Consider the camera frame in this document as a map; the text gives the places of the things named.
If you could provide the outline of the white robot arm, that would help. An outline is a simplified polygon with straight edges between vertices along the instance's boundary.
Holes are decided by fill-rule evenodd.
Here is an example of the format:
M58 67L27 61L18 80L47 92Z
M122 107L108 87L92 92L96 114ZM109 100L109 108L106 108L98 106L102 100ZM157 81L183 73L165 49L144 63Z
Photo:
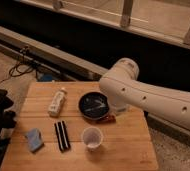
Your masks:
M100 79L100 90L115 111L128 104L190 130L190 92L137 80L139 67L130 58L118 60Z

